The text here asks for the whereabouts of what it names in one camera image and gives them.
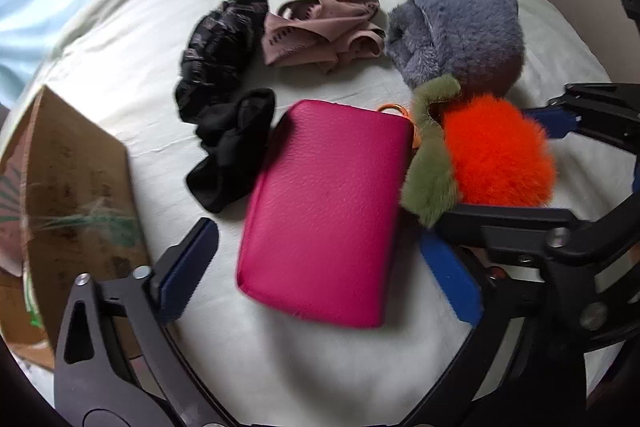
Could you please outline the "orange green plush pompom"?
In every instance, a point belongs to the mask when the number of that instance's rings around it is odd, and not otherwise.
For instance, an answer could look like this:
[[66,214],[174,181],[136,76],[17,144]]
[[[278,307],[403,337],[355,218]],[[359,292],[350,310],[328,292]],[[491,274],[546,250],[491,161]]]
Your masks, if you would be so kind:
[[488,92],[467,96],[451,75],[413,90],[411,107],[378,106],[413,125],[413,156],[400,205],[434,227],[459,204],[541,207],[552,199],[549,135],[516,106]]

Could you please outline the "grey fluffy plush ball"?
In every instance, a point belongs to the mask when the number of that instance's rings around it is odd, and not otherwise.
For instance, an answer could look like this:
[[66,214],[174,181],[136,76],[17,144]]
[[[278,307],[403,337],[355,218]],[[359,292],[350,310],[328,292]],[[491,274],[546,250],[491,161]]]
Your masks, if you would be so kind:
[[406,0],[388,13],[384,51],[411,89],[450,75],[467,98],[502,98],[525,62],[518,0]]

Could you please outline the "magenta leather pouch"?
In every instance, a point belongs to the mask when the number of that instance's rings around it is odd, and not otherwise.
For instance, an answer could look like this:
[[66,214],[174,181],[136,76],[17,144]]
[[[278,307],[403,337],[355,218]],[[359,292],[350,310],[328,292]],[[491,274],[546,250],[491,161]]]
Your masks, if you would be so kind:
[[381,326],[412,140],[413,125],[398,115],[292,105],[248,201],[241,291],[300,319]]

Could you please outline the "plain black fabric piece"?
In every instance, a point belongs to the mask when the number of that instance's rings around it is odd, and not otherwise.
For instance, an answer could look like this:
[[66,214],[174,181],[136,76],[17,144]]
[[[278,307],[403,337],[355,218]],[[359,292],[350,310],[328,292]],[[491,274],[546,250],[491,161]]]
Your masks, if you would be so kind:
[[206,157],[187,175],[186,186],[210,213],[220,213],[250,194],[267,155],[276,95],[268,88],[206,109],[196,126]]

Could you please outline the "black patterned fabric piece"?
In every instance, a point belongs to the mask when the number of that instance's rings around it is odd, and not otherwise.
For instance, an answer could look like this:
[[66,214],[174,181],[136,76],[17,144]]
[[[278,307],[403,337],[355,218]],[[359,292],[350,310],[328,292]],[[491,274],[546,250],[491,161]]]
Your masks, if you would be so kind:
[[224,0],[195,25],[182,51],[175,101],[180,119],[197,124],[232,101],[264,34],[268,0]]

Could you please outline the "pale green bed sheet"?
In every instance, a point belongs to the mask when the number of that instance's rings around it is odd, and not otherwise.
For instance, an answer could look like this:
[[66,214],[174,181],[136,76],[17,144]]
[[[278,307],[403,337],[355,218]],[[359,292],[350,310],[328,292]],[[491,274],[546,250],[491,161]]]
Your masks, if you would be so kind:
[[96,0],[1,135],[33,426],[585,426],[639,337],[639,88],[544,0]]

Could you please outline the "brown cardboard box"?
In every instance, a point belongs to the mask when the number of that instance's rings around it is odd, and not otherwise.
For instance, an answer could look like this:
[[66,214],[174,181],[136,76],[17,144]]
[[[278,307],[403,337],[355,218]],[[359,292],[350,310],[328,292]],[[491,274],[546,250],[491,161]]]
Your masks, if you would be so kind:
[[1,335],[53,369],[77,275],[102,282],[149,263],[126,146],[43,87],[1,154]]

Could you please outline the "pink perforated fabric piece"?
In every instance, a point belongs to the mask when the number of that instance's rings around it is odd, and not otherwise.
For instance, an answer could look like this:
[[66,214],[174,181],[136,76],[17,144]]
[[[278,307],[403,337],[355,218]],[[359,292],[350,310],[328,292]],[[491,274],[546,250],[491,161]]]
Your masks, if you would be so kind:
[[273,67],[314,65],[325,74],[379,57],[385,31],[378,0],[292,0],[265,19],[262,56]]

